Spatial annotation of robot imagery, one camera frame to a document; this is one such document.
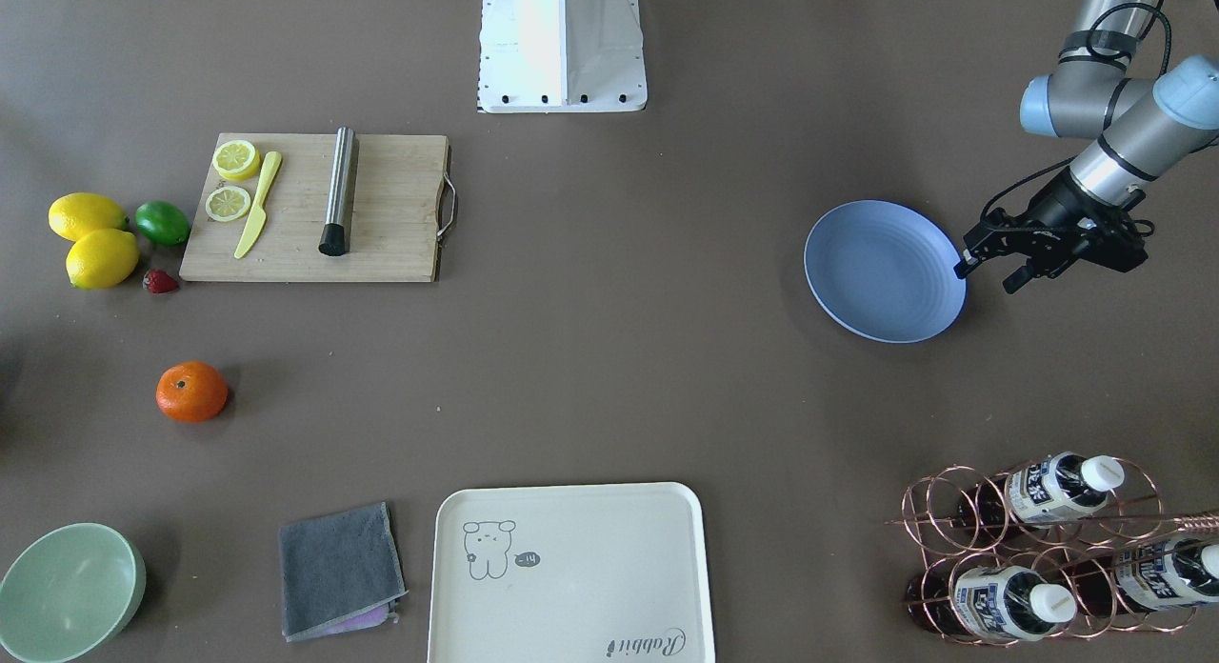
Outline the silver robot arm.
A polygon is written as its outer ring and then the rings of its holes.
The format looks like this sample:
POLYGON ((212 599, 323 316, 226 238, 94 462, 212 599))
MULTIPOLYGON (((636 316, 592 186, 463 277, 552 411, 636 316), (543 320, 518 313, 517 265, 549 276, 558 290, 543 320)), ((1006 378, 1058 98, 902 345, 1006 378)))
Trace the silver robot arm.
POLYGON ((1074 158, 1048 167, 1050 182, 1020 214, 989 200, 964 234, 954 272, 1020 254, 1024 264, 1003 282, 1017 292, 1035 278, 1062 275, 1076 262, 1132 271, 1147 260, 1154 232, 1132 217, 1146 186, 1190 154, 1217 143, 1217 61, 1193 55, 1153 80, 1128 69, 1153 21, 1171 26, 1163 0, 1084 0, 1064 38, 1057 68, 1029 82, 1020 124, 1040 136, 1084 138, 1074 158))

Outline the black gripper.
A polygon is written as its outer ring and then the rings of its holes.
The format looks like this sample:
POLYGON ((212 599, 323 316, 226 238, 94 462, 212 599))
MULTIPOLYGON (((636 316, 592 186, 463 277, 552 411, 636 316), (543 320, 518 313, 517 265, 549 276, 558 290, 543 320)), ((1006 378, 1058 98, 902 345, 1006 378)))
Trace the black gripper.
POLYGON ((1023 214, 1014 217, 1012 225, 979 223, 964 234, 961 260, 954 264, 957 278, 965 278, 984 262, 1024 254, 1022 267, 1003 280, 1003 290, 1015 294, 1035 278, 1050 275, 1053 269, 1063 269, 1076 260, 1101 263, 1102 241, 1086 236, 1080 221, 1093 216, 1097 206, 1078 184, 1072 169, 1063 168, 1050 183, 1030 199, 1023 214), (1036 229, 1019 232, 1018 228, 1036 229))

